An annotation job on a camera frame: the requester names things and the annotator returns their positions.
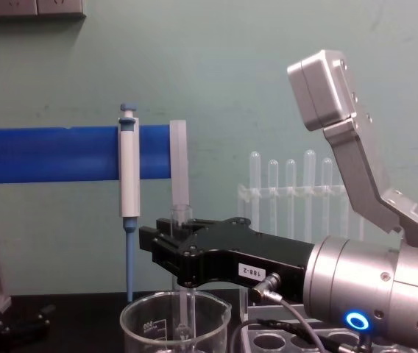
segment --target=green wall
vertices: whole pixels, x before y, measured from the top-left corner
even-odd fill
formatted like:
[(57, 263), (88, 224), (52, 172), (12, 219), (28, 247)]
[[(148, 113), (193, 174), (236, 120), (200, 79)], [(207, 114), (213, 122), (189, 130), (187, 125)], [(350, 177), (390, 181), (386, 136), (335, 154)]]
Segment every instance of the green wall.
[[(330, 155), (286, 67), (338, 49), (394, 184), (418, 202), (418, 1), (84, 1), (83, 22), (0, 24), (0, 127), (113, 125), (123, 101), (142, 124), (185, 119), (194, 215), (226, 218), (252, 150), (265, 164)], [(169, 188), (142, 183), (142, 224), (169, 214)], [(0, 185), (0, 257), (16, 294), (124, 290), (117, 183)], [(170, 286), (136, 257), (136, 290)]]

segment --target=wall socket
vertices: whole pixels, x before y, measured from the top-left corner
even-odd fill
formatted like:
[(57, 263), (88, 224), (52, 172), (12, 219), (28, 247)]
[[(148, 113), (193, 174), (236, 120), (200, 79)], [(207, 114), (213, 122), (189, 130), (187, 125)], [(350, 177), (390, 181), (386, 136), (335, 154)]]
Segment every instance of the wall socket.
[(36, 0), (0, 0), (0, 16), (31, 16), (37, 14)]
[(82, 0), (37, 0), (39, 15), (83, 15)]

